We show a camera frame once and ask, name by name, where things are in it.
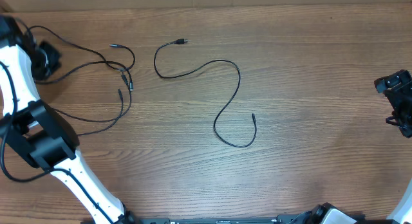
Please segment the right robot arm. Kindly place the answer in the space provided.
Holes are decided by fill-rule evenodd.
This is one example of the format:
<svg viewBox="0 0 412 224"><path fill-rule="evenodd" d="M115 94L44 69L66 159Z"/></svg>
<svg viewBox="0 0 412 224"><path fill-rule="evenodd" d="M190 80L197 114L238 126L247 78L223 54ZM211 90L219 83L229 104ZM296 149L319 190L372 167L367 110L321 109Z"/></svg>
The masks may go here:
<svg viewBox="0 0 412 224"><path fill-rule="evenodd" d="M400 70L374 81L375 89L391 104L393 111L385 119L387 124L398 127L401 134L411 138L411 74ZM388 216L397 223L411 223L411 182L398 205Z"/></svg>

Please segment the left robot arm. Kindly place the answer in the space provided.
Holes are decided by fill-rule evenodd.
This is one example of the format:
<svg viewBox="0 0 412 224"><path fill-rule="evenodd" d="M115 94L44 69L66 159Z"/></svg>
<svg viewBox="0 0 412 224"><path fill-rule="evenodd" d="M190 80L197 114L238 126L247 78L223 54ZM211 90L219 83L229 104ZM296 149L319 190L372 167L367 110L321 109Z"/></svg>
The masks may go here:
<svg viewBox="0 0 412 224"><path fill-rule="evenodd" d="M10 146L28 165L43 172L31 178L12 176L5 163L4 175L28 183L48 174L59 179L90 213L92 223L138 223L134 214L112 195L87 165L79 134L39 96L36 85L49 84L60 68L61 54L50 43L37 43L24 23L1 16L1 151Z"/></svg>

